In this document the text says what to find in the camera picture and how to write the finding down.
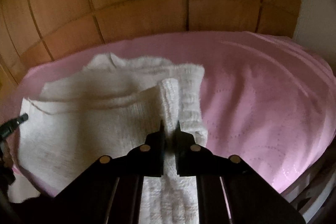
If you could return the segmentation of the pink bed cover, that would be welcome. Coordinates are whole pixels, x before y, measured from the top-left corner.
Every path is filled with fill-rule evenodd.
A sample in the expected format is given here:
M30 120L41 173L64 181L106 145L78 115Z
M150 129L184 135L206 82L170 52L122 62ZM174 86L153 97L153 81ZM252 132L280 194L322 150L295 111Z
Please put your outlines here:
M288 38L250 32L149 36L99 46L31 69L1 120L21 114L22 99L81 71L101 54L159 57L204 67L199 99L205 144L241 156L277 191L290 186L335 136L335 77L329 65Z

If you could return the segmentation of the white knitted sweater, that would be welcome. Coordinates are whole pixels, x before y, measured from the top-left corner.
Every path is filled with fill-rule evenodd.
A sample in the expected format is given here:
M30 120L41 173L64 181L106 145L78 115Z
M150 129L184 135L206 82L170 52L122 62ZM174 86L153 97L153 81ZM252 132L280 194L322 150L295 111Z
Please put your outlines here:
M96 55L81 71L48 82L23 98L18 164L39 188L60 193L99 156L119 157L165 126L191 133L200 145L208 132L199 93L205 70L159 57Z

